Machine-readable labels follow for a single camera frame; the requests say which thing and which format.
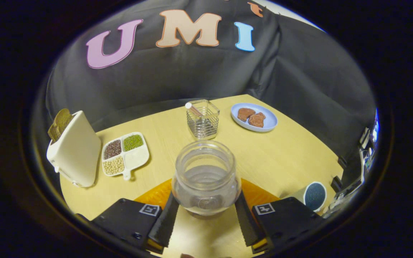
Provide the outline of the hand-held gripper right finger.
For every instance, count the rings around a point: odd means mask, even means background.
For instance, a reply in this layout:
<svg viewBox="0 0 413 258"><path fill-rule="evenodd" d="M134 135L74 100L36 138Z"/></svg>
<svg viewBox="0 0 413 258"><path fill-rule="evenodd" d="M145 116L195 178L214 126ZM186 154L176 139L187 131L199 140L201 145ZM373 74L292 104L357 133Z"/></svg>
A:
<svg viewBox="0 0 413 258"><path fill-rule="evenodd" d="M241 188L235 208L245 244L254 254L288 248L325 221L294 197L277 198L244 178Z"/></svg>

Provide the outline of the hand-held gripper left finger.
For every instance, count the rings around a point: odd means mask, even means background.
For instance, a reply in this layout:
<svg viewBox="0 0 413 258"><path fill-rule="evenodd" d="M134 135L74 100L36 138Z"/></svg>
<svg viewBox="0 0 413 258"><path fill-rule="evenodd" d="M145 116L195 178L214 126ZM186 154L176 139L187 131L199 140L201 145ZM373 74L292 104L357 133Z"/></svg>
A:
<svg viewBox="0 0 413 258"><path fill-rule="evenodd" d="M135 200L118 199L93 219L78 216L114 253L162 253L169 246L178 209L169 179Z"/></svg>

